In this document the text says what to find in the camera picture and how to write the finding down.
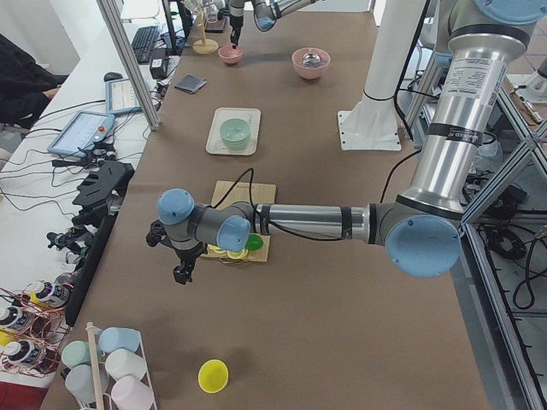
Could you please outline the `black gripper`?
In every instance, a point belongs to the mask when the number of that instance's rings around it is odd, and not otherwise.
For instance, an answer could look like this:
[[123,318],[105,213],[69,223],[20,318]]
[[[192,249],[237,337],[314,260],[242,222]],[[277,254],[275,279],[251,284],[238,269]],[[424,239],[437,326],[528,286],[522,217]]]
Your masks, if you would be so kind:
[[192,282],[192,272],[195,268],[197,259],[205,254],[205,243],[194,239],[187,239],[182,242],[181,247],[175,246],[168,237],[163,223],[160,220],[154,220],[150,224],[150,229],[145,236],[145,241],[150,247],[158,244],[172,249],[179,258],[179,264],[173,269],[174,280],[178,284],[187,284]]
[[232,46],[238,46],[243,25],[244,25],[244,17],[242,15],[241,16],[230,15],[230,26],[232,28],[232,32],[230,35],[230,42]]

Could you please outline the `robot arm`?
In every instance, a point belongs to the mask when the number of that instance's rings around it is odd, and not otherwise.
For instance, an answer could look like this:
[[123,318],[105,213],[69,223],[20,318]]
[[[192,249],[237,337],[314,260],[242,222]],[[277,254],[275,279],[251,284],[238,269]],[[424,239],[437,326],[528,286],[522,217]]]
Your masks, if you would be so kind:
[[[253,10],[253,20],[257,29],[261,32],[271,30],[283,16],[314,3],[314,0],[250,1]],[[232,28],[230,43],[233,49],[238,47],[243,30],[245,4],[245,0],[226,1],[230,26]]]
[[208,246],[239,252],[256,231],[309,240],[360,239],[385,247],[391,261],[416,277],[451,269],[460,255],[460,195],[497,100],[507,66],[523,56],[546,15],[543,1],[442,1],[435,11],[435,58],[446,76],[408,189],[393,203],[363,208],[239,201],[225,208],[197,203],[182,189],[165,191],[149,246],[173,249],[174,278],[191,282]]

